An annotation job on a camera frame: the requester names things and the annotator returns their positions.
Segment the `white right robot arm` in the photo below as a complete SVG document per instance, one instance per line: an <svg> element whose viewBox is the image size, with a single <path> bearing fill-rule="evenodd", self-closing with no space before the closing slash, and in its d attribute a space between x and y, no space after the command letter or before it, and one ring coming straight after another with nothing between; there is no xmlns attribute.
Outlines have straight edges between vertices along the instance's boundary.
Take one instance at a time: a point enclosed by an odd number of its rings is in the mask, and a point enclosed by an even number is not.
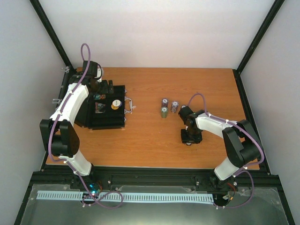
<svg viewBox="0 0 300 225"><path fill-rule="evenodd" d="M179 110L185 129L180 131L181 141L185 145L199 144L202 132L210 132L223 139L226 158L207 179L214 190L225 188L225 183L242 169L264 160L261 142L252 125L247 120L233 121L216 117L205 110L193 112L185 106Z"/></svg>

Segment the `white dealer button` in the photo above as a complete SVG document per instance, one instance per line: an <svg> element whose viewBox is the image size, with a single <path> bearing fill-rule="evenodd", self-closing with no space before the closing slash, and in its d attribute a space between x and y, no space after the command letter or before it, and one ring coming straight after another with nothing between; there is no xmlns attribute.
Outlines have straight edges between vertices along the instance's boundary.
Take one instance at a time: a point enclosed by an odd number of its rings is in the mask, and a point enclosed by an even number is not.
<svg viewBox="0 0 300 225"><path fill-rule="evenodd" d="M120 106L122 105L122 102L121 102L120 100L116 99L116 100L114 100L114 101L112 102L112 104L115 105L115 106L120 107Z"/></svg>

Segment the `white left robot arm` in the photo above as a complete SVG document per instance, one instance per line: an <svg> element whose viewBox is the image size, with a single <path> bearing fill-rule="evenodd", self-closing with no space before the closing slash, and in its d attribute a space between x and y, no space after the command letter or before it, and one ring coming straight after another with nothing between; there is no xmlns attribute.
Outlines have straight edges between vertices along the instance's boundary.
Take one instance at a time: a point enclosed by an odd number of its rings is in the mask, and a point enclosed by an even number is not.
<svg viewBox="0 0 300 225"><path fill-rule="evenodd" d="M90 163L80 152L80 140L74 129L77 114L89 94L113 94L113 82L102 80L103 70L94 61L85 60L83 72L72 76L67 92L54 114L41 120L39 127L45 150L53 162L67 164L86 188L94 188L98 178L91 173Z"/></svg>

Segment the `black poker set case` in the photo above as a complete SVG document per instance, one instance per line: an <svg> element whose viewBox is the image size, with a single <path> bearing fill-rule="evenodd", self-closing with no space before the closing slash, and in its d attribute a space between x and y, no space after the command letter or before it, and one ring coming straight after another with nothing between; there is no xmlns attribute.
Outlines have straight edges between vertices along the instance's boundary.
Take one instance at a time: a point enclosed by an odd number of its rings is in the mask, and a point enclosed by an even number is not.
<svg viewBox="0 0 300 225"><path fill-rule="evenodd" d="M131 113L134 109L134 105L130 104L130 109L126 109L126 101L132 102L132 99L127 97L127 91L124 85L113 85L114 93L106 95L105 99L95 100L93 94L89 94L82 104L75 123L81 127L88 129L117 129L123 128L126 122L126 114ZM117 109L111 108L114 100L120 100L122 105Z"/></svg>

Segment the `grey chip stack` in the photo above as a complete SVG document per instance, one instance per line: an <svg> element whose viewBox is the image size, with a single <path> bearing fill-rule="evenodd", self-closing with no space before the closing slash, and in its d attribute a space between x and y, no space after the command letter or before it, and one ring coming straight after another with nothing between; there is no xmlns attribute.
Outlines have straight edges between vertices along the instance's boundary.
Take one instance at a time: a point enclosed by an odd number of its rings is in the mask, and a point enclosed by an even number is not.
<svg viewBox="0 0 300 225"><path fill-rule="evenodd" d="M179 107L179 102L178 101L172 101L171 103L171 112L176 113Z"/></svg>

